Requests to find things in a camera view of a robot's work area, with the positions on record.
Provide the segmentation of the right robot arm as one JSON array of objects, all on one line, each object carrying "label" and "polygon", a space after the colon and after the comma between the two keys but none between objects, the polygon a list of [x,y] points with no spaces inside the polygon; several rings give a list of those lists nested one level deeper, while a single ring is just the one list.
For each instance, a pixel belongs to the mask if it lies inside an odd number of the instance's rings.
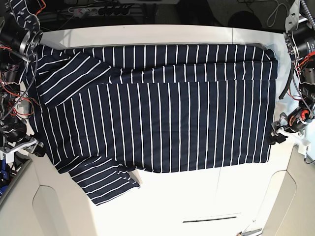
[{"label": "right robot arm", "polygon": [[28,91],[20,90],[23,73],[37,62],[36,50],[43,32],[38,14],[43,0],[2,0],[0,2],[0,158],[10,163],[21,150],[36,149],[39,142],[27,135],[25,115],[17,112],[22,101],[32,103]]}]

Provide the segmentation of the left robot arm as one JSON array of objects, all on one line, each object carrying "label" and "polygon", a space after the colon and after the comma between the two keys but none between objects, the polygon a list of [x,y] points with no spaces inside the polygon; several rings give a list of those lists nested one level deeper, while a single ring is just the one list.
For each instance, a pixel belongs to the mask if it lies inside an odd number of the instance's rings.
[{"label": "left robot arm", "polygon": [[315,119],[315,2],[295,0],[285,19],[283,34],[291,68],[286,85],[279,99],[286,93],[291,94],[293,83],[298,96],[298,107],[289,115],[280,114],[278,121],[271,124],[267,143],[280,144],[290,134],[302,134],[302,131]]}]

